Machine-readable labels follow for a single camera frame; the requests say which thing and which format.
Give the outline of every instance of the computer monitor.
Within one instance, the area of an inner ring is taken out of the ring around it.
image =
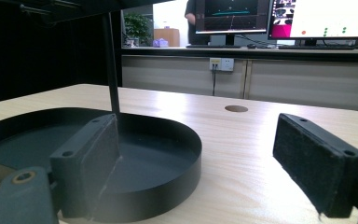
[[[273,0],[268,39],[358,40],[358,0]]]
[[[238,34],[266,34],[269,0],[196,0],[196,34],[226,35],[234,45]]]

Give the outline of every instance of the person's arm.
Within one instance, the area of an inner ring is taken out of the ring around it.
[[[196,24],[196,16],[193,13],[187,13],[185,14],[186,19],[190,24],[195,25]]]

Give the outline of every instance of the power outlet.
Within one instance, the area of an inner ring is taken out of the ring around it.
[[[223,58],[221,60],[221,70],[222,71],[234,71],[234,59]]]
[[[215,70],[220,70],[222,67],[222,59],[220,58],[210,58],[209,59],[209,70],[213,70],[213,65],[217,64],[217,67],[215,67]]]

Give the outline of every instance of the desk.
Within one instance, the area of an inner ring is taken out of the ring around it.
[[[139,223],[357,223],[319,216],[272,157],[279,113],[309,119],[358,148],[358,112],[182,93],[119,88],[124,113],[174,119],[200,136],[202,172],[193,194],[173,210]],[[247,112],[229,112],[241,105]],[[0,119],[55,107],[109,110],[105,86],[76,85],[0,102]],[[85,223],[82,220],[65,220]]]

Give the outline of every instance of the dark clothing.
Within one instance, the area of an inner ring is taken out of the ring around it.
[[[188,13],[192,13],[193,15],[196,15],[196,0],[188,0],[187,6],[186,6],[186,12],[185,15]],[[188,43],[192,45],[208,45],[209,42],[209,36],[208,35],[196,35],[196,26],[188,23]]]

